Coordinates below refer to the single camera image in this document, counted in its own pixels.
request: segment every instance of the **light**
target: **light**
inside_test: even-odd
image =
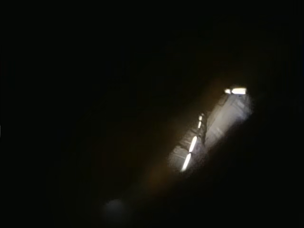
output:
[[[197,140],[197,137],[194,136],[193,139],[192,139],[192,142],[191,142],[191,146],[190,146],[189,152],[193,151],[195,143],[196,143],[196,140]]]
[[[185,159],[184,165],[183,165],[183,167],[181,169],[182,172],[186,170],[186,168],[187,168],[187,166],[189,164],[190,158],[191,158],[191,153],[188,153],[188,155],[187,155],[187,157]]]
[[[232,90],[233,94],[246,94],[246,88],[234,88]]]

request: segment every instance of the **bright light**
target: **bright light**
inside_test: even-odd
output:
[[[190,158],[191,158],[191,154],[188,153],[188,155],[187,155],[187,157],[186,157],[186,159],[185,159],[184,165],[183,165],[183,167],[182,167],[182,169],[181,169],[182,172],[186,170],[186,168],[187,168],[187,166],[188,166],[188,163],[189,163],[189,161],[190,161]]]
[[[190,146],[189,152],[193,151],[195,143],[196,143],[196,140],[197,140],[197,137],[194,136],[193,139],[192,139],[192,142],[191,142],[191,146]]]
[[[246,94],[246,88],[235,88],[232,90],[233,94]]]

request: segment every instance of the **dark background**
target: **dark background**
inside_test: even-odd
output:
[[[100,207],[236,83],[253,97],[252,117],[129,225],[299,225],[300,16],[95,15],[20,20],[1,48],[14,220],[103,225]]]

